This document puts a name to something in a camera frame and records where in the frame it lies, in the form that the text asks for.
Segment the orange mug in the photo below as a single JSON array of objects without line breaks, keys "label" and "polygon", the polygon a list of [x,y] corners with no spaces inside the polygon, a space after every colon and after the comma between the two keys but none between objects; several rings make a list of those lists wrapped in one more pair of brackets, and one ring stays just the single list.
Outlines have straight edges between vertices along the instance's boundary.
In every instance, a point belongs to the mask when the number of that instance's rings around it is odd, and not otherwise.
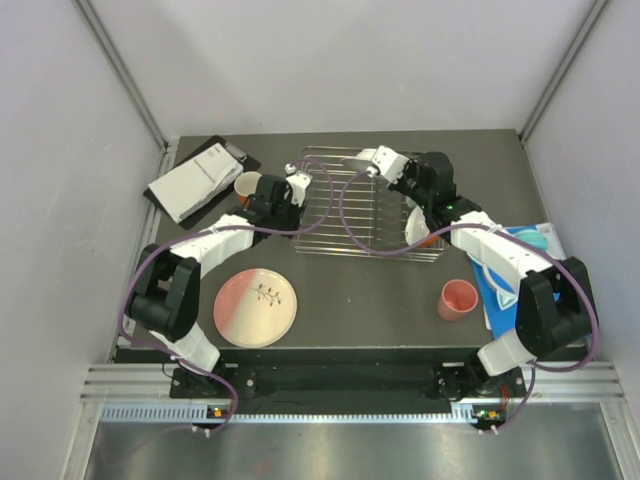
[{"label": "orange mug", "polygon": [[251,195],[256,192],[257,184],[262,174],[257,171],[248,171],[239,175],[234,181],[234,191],[242,205],[245,205]]}]

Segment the orange white bowl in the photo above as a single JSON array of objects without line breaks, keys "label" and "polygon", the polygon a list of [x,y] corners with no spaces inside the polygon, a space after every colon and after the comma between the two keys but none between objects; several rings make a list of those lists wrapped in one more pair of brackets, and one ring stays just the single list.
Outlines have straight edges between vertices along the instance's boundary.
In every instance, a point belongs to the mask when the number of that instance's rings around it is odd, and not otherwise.
[{"label": "orange white bowl", "polygon": [[404,228],[406,244],[413,245],[418,241],[421,241],[418,245],[419,248],[431,247],[436,244],[440,238],[438,236],[429,238],[430,235],[431,232],[426,224],[424,212],[419,206],[414,207],[409,214]]}]

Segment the pink cream plate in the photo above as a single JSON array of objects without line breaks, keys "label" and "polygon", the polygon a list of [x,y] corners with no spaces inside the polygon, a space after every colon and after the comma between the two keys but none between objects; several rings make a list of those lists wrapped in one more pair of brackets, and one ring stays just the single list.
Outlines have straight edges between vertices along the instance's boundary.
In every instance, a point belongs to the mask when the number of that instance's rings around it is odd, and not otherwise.
[{"label": "pink cream plate", "polygon": [[285,277],[254,268],[234,275],[221,287],[213,319],[227,342],[242,348],[263,348],[290,330],[297,308],[296,292]]}]

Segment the pink cup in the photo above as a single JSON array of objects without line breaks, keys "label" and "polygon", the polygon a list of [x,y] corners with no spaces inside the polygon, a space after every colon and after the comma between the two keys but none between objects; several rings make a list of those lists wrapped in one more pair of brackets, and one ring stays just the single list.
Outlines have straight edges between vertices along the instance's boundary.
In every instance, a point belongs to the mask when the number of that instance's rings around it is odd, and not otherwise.
[{"label": "pink cup", "polygon": [[456,321],[473,311],[478,302],[479,294],[470,282],[453,279],[448,281],[441,290],[438,313],[445,321]]}]

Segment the white blue-rimmed plate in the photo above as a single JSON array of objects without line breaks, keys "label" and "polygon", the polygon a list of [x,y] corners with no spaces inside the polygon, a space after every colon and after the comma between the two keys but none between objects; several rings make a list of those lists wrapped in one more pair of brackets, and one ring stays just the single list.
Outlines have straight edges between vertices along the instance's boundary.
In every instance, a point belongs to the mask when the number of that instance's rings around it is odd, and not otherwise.
[{"label": "white blue-rimmed plate", "polygon": [[376,150],[373,148],[363,149],[357,153],[346,155],[345,157],[342,158],[341,162],[343,164],[353,163],[353,162],[370,163],[375,153],[376,153]]}]

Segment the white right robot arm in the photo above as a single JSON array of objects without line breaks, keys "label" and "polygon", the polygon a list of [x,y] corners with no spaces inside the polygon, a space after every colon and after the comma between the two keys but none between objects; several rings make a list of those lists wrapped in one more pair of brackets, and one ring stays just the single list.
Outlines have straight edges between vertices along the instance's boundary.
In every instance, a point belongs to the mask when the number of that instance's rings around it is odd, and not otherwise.
[{"label": "white right robot arm", "polygon": [[480,348],[466,380],[476,394],[498,389],[503,374],[544,358],[585,337],[596,339],[599,323],[586,266],[558,261],[511,235],[475,202],[457,192],[453,166],[441,152],[411,158],[388,147],[373,165],[392,191],[423,212],[429,231],[497,273],[517,295],[514,327]]}]

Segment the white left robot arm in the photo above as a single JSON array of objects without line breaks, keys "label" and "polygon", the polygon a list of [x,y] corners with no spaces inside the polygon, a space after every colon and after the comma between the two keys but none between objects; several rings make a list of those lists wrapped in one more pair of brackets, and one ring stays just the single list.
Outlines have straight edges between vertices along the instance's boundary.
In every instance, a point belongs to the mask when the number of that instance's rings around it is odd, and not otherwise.
[{"label": "white left robot arm", "polygon": [[201,279],[272,234],[297,234],[311,182],[312,177],[302,171],[285,178],[262,175],[245,203],[210,227],[171,247],[151,244],[141,253],[123,314],[194,371],[192,384],[203,395],[220,394],[227,374],[216,366],[220,352],[197,323]]}]

